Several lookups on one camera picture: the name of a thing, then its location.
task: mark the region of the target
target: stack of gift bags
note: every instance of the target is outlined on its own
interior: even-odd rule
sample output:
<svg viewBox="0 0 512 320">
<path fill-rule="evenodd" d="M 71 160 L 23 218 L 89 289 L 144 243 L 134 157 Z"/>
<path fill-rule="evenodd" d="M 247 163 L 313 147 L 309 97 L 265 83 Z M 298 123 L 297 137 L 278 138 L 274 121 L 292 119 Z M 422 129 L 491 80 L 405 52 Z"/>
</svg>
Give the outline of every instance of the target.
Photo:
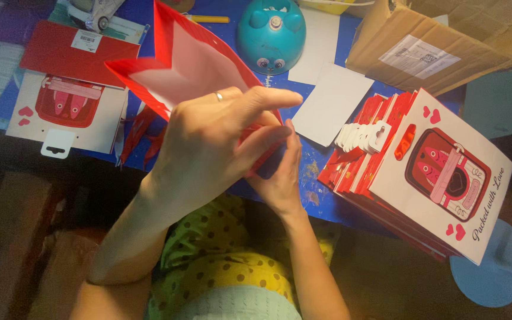
<svg viewBox="0 0 512 320">
<path fill-rule="evenodd" d="M 479 265 L 512 162 L 427 91 L 366 100 L 318 180 L 438 260 Z"/>
</svg>

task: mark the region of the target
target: pink fish illustration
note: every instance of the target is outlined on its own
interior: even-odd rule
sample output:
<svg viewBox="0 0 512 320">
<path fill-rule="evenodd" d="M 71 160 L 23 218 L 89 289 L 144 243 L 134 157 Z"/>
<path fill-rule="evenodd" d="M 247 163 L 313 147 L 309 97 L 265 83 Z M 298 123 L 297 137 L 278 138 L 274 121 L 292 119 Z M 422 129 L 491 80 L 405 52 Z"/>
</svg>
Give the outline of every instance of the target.
<svg viewBox="0 0 512 320">
<path fill-rule="evenodd" d="M 441 171 L 422 161 L 418 161 L 417 164 L 418 168 L 420 168 L 420 170 L 426 176 L 428 183 L 434 186 L 436 184 L 437 178 L 440 176 Z"/>
<path fill-rule="evenodd" d="M 444 151 L 438 151 L 432 147 L 426 147 L 426 154 L 434 160 L 440 168 L 444 168 L 445 162 L 448 160 L 449 154 Z"/>
<path fill-rule="evenodd" d="M 78 95 L 72 95 L 72 101 L 71 101 L 71 119 L 75 119 L 80 110 L 86 105 L 86 102 L 88 101 L 88 98 L 78 96 Z"/>
<path fill-rule="evenodd" d="M 55 99 L 55 113 L 60 114 L 64 110 L 64 105 L 67 104 L 68 93 L 55 90 L 53 97 Z"/>
</svg>

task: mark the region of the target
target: gift bag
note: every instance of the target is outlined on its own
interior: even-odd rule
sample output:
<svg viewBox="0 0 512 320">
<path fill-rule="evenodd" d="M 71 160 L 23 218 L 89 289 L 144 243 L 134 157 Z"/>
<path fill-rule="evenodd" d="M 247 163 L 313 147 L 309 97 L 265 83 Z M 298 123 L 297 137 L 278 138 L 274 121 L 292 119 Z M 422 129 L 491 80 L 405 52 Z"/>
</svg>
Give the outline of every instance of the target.
<svg viewBox="0 0 512 320">
<path fill-rule="evenodd" d="M 154 1 L 153 10 L 155 57 L 106 62 L 106 66 L 162 118 L 168 121 L 173 108 L 182 101 L 228 87 L 246 92 L 262 85 L 216 35 L 160 1 Z M 277 110 L 272 113 L 283 124 L 280 113 Z M 259 127 L 252 124 L 241 139 Z M 273 149 L 262 155 L 253 169 Z"/>
</svg>

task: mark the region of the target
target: silver ring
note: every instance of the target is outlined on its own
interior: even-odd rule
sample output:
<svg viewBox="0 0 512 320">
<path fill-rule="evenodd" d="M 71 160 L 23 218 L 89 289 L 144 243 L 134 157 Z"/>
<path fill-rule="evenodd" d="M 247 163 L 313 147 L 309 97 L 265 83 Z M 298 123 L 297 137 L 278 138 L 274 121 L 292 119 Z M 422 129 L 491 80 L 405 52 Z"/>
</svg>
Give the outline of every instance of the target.
<svg viewBox="0 0 512 320">
<path fill-rule="evenodd" d="M 218 102 L 223 101 L 223 95 L 221 95 L 218 91 L 215 91 L 215 94 L 217 95 Z"/>
</svg>

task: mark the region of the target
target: hand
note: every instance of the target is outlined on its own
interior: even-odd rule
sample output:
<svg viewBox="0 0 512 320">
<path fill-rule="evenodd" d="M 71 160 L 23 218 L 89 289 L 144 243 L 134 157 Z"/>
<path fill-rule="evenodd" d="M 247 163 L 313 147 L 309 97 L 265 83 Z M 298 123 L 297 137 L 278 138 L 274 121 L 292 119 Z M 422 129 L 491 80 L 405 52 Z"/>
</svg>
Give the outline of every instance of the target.
<svg viewBox="0 0 512 320">
<path fill-rule="evenodd" d="M 302 103 L 298 93 L 254 87 L 245 94 L 228 88 L 177 105 L 153 170 L 144 178 L 140 192 L 155 203 L 171 198 L 164 208 L 171 223 L 203 206 L 242 178 L 254 162 L 292 130 L 269 110 Z M 238 139 L 252 123 L 265 125 L 242 143 Z"/>
<path fill-rule="evenodd" d="M 302 157 L 302 143 L 295 134 L 294 124 L 286 120 L 286 126 L 291 129 L 286 144 L 287 149 L 274 175 L 262 179 L 254 174 L 247 177 L 248 183 L 256 190 L 262 199 L 284 219 L 292 214 L 305 212 L 299 195 L 299 161 Z"/>
</svg>

